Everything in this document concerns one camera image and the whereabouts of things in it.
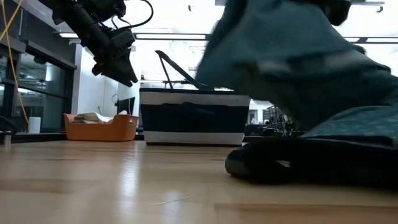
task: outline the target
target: wooden tabletop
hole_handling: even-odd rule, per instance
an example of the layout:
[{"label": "wooden tabletop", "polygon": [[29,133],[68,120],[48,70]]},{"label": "wooden tabletop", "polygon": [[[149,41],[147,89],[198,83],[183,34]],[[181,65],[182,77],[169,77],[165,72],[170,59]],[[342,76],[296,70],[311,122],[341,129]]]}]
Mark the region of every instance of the wooden tabletop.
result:
[{"label": "wooden tabletop", "polygon": [[231,150],[13,144],[0,150],[0,223],[398,223],[395,192],[250,185],[226,174]]}]

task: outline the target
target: teal cloth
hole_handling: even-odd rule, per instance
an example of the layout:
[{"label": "teal cloth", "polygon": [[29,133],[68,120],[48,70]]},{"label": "teal cloth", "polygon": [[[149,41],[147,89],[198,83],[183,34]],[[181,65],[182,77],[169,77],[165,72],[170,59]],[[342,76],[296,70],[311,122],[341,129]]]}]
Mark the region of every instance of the teal cloth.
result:
[{"label": "teal cloth", "polygon": [[315,5],[229,0],[195,79],[270,101],[305,136],[395,138],[398,78],[359,52]]}]

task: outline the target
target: white stripe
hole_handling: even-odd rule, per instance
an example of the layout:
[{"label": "white stripe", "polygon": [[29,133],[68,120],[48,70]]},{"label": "white stripe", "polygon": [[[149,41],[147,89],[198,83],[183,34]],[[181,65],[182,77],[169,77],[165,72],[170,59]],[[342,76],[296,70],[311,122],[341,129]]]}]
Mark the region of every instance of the white stripe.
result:
[{"label": "white stripe", "polygon": [[241,145],[244,133],[170,133],[144,131],[148,143]]},{"label": "white stripe", "polygon": [[190,102],[198,105],[249,107],[250,98],[240,95],[141,92],[140,102],[143,105],[162,105],[164,103],[181,104]]}]

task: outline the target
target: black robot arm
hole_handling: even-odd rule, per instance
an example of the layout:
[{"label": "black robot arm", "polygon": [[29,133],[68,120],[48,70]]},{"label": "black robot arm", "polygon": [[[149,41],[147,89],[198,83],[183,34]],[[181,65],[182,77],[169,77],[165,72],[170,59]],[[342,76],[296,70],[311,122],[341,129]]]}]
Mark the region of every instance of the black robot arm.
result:
[{"label": "black robot arm", "polygon": [[53,10],[54,23],[66,22],[79,36],[81,45],[93,53],[94,75],[102,74],[126,86],[138,82],[129,59],[130,47],[135,41],[132,26],[111,29],[103,24],[114,16],[126,14],[123,0],[41,1]]}]

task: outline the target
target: orange plastic bin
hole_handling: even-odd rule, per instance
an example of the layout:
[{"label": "orange plastic bin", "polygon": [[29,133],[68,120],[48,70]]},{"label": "orange plastic bin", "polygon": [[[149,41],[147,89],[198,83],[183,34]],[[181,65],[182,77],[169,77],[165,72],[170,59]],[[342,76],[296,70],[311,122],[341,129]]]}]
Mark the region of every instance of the orange plastic bin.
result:
[{"label": "orange plastic bin", "polygon": [[72,123],[76,115],[64,114],[68,140],[74,141],[132,141],[136,136],[138,117],[116,115],[109,124]]}]

